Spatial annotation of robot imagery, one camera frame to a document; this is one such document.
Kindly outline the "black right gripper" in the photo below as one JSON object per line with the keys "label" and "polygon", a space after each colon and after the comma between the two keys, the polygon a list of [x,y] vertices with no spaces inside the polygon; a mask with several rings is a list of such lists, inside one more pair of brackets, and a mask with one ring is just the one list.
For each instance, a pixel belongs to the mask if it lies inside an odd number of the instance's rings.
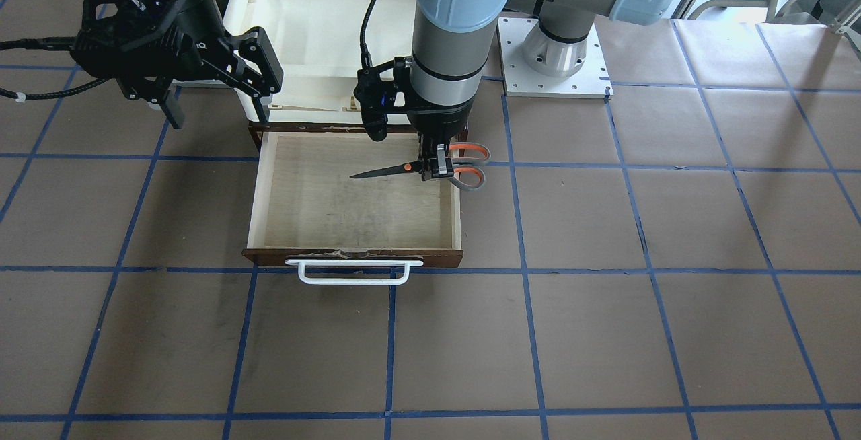
{"label": "black right gripper", "polygon": [[267,124],[284,78],[266,30],[227,34],[215,0],[84,0],[71,56],[91,76],[117,79],[130,100],[161,110],[173,129],[185,121],[175,79],[218,79],[249,96]]}

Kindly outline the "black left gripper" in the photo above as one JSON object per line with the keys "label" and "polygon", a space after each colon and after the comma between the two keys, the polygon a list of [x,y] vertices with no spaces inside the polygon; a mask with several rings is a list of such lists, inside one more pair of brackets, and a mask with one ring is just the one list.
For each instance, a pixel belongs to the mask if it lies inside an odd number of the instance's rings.
{"label": "black left gripper", "polygon": [[454,165],[448,157],[450,139],[467,127],[470,107],[454,112],[410,112],[407,119],[418,131],[421,180],[451,178]]}

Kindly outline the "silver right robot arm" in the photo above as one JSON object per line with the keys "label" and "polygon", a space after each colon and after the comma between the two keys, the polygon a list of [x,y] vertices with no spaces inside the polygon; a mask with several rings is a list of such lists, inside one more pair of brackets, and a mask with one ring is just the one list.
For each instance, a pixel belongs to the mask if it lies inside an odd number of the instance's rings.
{"label": "silver right robot arm", "polygon": [[173,81],[218,79],[250,97],[261,123],[283,84],[264,29],[231,35],[215,0],[84,0],[71,56],[90,75],[116,79],[127,99],[160,107],[176,129],[184,113]]}

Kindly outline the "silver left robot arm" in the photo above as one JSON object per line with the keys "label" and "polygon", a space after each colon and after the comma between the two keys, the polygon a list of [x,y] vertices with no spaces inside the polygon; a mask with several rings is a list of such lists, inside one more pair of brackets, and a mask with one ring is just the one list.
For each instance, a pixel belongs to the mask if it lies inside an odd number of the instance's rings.
{"label": "silver left robot arm", "polygon": [[451,140],[467,125],[482,69],[498,42],[514,96],[612,95],[595,19],[653,24],[671,0],[417,0],[411,57],[400,64],[418,131],[422,179],[454,174]]}

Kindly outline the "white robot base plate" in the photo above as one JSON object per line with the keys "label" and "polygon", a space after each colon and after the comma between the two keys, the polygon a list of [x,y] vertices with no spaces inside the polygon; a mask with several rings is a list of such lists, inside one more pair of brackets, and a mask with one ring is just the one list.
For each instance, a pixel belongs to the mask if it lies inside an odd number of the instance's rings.
{"label": "white robot base plate", "polygon": [[610,98],[614,94],[595,26],[580,42],[548,38],[537,19],[498,19],[508,96]]}

